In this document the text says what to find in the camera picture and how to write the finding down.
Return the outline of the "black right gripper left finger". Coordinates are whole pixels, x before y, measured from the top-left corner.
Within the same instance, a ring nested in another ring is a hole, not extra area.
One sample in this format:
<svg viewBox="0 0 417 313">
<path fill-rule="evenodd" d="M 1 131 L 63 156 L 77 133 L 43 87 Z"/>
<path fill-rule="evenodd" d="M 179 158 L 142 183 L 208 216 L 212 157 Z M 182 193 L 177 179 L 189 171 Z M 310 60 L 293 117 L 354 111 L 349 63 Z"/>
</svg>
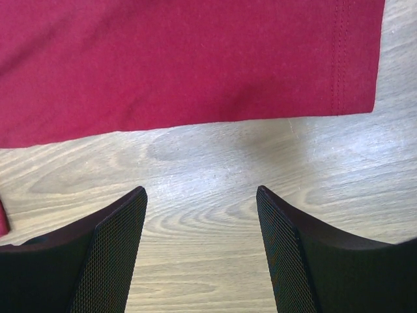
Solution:
<svg viewBox="0 0 417 313">
<path fill-rule="evenodd" d="M 107 207 L 1 247 L 2 312 L 124 312 L 147 209 L 133 189 Z"/>
</svg>

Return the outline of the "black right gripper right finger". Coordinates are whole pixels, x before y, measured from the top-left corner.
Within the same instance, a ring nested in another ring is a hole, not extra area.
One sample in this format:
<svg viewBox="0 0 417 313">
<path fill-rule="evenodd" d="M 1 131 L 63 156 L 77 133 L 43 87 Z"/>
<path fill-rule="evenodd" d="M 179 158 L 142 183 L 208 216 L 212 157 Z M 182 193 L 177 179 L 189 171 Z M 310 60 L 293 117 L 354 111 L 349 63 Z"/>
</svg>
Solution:
<svg viewBox="0 0 417 313">
<path fill-rule="evenodd" d="M 278 312 L 415 312 L 416 240 L 383 243 L 311 216 L 265 186 L 257 212 Z"/>
</svg>

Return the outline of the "dark red t-shirt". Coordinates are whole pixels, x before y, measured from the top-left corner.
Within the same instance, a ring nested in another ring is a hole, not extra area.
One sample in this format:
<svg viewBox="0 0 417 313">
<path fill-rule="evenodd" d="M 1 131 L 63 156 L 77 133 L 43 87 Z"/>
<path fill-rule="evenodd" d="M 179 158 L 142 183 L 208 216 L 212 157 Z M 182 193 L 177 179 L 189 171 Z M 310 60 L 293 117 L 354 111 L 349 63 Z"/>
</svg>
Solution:
<svg viewBox="0 0 417 313">
<path fill-rule="evenodd" d="M 1 147 L 373 110 L 384 1 L 2 1 Z"/>
</svg>

